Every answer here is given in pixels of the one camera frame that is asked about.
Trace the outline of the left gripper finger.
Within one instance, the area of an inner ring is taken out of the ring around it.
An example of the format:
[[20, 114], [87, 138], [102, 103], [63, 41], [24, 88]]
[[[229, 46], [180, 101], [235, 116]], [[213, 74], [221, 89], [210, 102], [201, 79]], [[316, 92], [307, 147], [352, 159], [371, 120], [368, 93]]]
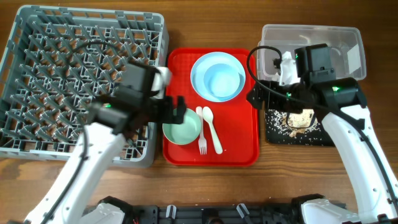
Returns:
[[174, 109], [174, 123], [182, 124], [184, 120], [184, 115], [187, 110], [185, 104], [185, 98], [183, 96], [177, 97], [177, 107]]
[[172, 124], [174, 121], [173, 99], [165, 99], [162, 103], [161, 123]]

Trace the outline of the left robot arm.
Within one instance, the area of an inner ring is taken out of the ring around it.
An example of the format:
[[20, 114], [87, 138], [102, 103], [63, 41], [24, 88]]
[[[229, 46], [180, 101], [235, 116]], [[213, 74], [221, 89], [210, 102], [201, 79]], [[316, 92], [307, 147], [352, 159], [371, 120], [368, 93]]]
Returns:
[[183, 97], [165, 95], [172, 73], [167, 67], [132, 62], [113, 95], [90, 105], [72, 155], [41, 202], [24, 223], [128, 223], [130, 205], [107, 198], [90, 213], [85, 208], [105, 170], [127, 140], [147, 123], [181, 124], [187, 106]]

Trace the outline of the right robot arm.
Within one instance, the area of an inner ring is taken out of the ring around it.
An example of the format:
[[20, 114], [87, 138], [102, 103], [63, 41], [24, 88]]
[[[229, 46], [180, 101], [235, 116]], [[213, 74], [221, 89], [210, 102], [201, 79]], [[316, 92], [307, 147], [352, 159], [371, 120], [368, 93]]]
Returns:
[[289, 113], [311, 109], [329, 135], [343, 161], [354, 190], [358, 212], [353, 213], [323, 197], [306, 195], [292, 203], [292, 223], [397, 223], [397, 179], [373, 130], [366, 97], [352, 77], [338, 78], [330, 48], [317, 44], [278, 54], [273, 60], [282, 77], [296, 83], [265, 81], [249, 72], [256, 82], [247, 100], [261, 109], [263, 92], [271, 108]]

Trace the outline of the small light blue bowl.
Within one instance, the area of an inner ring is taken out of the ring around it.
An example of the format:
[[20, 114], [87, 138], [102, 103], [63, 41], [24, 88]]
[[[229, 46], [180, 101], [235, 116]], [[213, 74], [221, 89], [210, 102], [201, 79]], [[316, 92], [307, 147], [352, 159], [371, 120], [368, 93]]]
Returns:
[[217, 98], [229, 98], [239, 88], [239, 72], [225, 63], [212, 65], [204, 75], [204, 84], [210, 95]]

